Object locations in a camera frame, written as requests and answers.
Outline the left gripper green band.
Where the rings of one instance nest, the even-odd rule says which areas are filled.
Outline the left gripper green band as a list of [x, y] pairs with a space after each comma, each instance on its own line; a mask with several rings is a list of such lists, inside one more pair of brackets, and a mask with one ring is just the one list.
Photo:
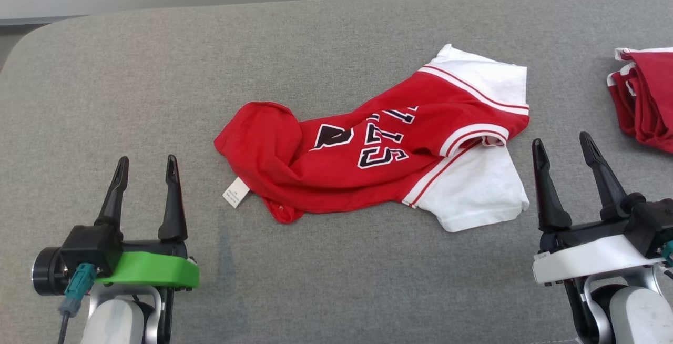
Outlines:
[[[120, 227], [123, 194], [128, 185], [129, 159], [120, 157], [95, 226]], [[182, 186], [177, 158], [168, 155], [168, 187], [159, 240], [136, 240], [123, 244], [123, 253], [110, 277], [98, 277], [99, 284], [128, 284], [194, 289], [200, 286], [200, 269], [188, 255], [183, 242], [188, 238], [183, 209]]]

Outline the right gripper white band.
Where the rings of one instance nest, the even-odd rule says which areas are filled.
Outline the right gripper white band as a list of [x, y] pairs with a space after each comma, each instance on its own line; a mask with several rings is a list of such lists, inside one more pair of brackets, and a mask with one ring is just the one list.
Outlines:
[[550, 175], [550, 161], [540, 138], [532, 141], [532, 162], [538, 207], [538, 226], [542, 233], [540, 250], [534, 256], [532, 272], [537, 284], [625, 271], [635, 267], [664, 263], [654, 251], [644, 256], [625, 236], [629, 214], [621, 203], [626, 193], [598, 145], [586, 131], [579, 134], [586, 165], [591, 168], [601, 201], [603, 221], [572, 226], [572, 218], [558, 197]]

